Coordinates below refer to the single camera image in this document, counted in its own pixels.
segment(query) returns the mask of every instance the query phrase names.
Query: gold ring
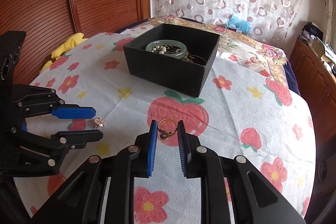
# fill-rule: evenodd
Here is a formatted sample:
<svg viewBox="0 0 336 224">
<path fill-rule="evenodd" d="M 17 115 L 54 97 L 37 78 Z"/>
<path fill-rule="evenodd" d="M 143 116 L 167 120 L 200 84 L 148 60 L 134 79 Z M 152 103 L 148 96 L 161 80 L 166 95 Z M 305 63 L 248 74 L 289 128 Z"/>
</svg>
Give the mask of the gold ring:
<svg viewBox="0 0 336 224">
<path fill-rule="evenodd" d="M 173 122 L 175 124 L 175 130 L 174 131 L 167 131 L 167 130 L 161 129 L 160 128 L 160 123 L 163 122 L 163 121 Z M 161 133 L 160 138 L 164 140 L 164 139 L 168 138 L 169 136 L 172 136 L 172 135 L 175 134 L 175 132 L 177 131 L 177 123 L 173 119 L 164 118 L 164 119 L 160 120 L 159 123 L 157 124 L 157 129 Z"/>
</svg>

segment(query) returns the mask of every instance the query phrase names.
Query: tablecloth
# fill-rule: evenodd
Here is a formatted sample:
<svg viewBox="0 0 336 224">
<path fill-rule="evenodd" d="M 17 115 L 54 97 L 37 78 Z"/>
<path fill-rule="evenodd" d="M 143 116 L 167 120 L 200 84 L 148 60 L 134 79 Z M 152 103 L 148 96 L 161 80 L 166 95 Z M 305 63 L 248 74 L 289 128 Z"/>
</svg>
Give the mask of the tablecloth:
<svg viewBox="0 0 336 224">
<path fill-rule="evenodd" d="M 131 39 L 130 33 L 100 33 L 33 82 L 55 88 L 66 103 L 93 106 L 106 126 L 101 141 L 69 151 L 59 175 L 15 178 L 30 215 L 90 155 L 115 155 L 147 132 L 152 119 L 167 117 L 184 120 L 186 131 L 218 155 L 246 156 L 304 215 L 315 174 L 315 135 L 306 102 L 270 77 L 218 57 L 200 97 L 190 98 L 130 75 L 122 45 Z M 27 119 L 28 131 L 45 137 L 92 128 L 93 119 Z M 200 223 L 200 180 L 183 177 L 176 135 L 158 139 L 153 177 L 136 179 L 134 192 L 137 224 Z"/>
</svg>

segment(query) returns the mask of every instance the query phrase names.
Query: silver screw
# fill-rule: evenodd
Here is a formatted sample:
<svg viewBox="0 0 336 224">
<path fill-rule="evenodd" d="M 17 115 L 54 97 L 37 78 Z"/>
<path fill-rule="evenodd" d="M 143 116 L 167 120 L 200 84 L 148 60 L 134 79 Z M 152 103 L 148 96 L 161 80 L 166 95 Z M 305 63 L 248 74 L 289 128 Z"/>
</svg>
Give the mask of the silver screw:
<svg viewBox="0 0 336 224">
<path fill-rule="evenodd" d="M 64 138 L 64 137 L 61 137 L 61 138 L 59 139 L 59 142 L 60 142 L 60 143 L 66 143 L 66 142 L 67 142 L 67 139 Z"/>
<path fill-rule="evenodd" d="M 136 145 L 131 145 L 131 146 L 128 148 L 128 151 L 130 151 L 130 152 L 132 152 L 132 153 L 138 152 L 138 151 L 139 151 L 139 147 L 137 147 Z"/>
<path fill-rule="evenodd" d="M 91 156 L 89 158 L 89 162 L 92 163 L 92 164 L 95 164 L 98 161 L 99 161 L 99 157 L 98 156 Z"/>
<path fill-rule="evenodd" d="M 49 165 L 49 166 L 55 166 L 55 164 L 56 164 L 56 162 L 55 162 L 54 159 L 50 159 L 50 160 L 48 160 L 48 165 Z"/>
<path fill-rule="evenodd" d="M 199 153 L 205 153 L 207 151 L 207 148 L 204 146 L 199 146 L 196 148 L 197 152 Z"/>
<path fill-rule="evenodd" d="M 244 164 L 246 162 L 246 158 L 244 156 L 238 156 L 236 161 L 238 161 L 240 164 Z"/>
</svg>

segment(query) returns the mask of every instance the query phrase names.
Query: bedspread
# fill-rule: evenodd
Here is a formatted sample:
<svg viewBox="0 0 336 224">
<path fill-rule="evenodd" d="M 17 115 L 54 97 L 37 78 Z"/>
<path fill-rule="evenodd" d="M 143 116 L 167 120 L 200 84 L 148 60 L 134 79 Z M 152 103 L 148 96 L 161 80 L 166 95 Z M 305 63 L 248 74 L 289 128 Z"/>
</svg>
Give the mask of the bedspread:
<svg viewBox="0 0 336 224">
<path fill-rule="evenodd" d="M 147 132 L 152 119 L 162 118 L 183 120 L 187 133 L 199 136 L 218 155 L 246 156 L 304 215 L 315 174 L 315 136 L 306 102 L 272 78 L 218 57 L 199 98 L 139 79 L 129 74 L 123 52 L 122 45 L 132 39 L 128 32 L 88 39 L 33 82 L 55 88 L 67 103 L 94 107 L 106 126 L 102 140 L 69 151 L 59 175 L 15 178 L 30 215 L 90 155 L 115 155 Z M 47 138 L 93 125 L 93 119 L 52 115 L 27 119 L 29 132 Z M 159 138 L 153 176 L 135 180 L 137 224 L 200 223 L 200 180 L 183 177 L 177 146 L 176 135 Z"/>
</svg>

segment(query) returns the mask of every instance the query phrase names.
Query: black box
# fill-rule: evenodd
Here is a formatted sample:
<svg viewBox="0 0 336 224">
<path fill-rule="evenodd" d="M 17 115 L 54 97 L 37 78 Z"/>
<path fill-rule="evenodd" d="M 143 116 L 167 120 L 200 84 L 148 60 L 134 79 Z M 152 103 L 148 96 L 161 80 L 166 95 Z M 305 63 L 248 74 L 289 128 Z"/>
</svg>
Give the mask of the black box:
<svg viewBox="0 0 336 224">
<path fill-rule="evenodd" d="M 206 65 L 146 51 L 150 42 L 163 39 L 182 42 L 189 54 L 204 58 Z M 127 43 L 124 52 L 131 75 L 192 97 L 199 97 L 215 60 L 219 39 L 220 35 L 216 33 L 161 24 Z"/>
</svg>

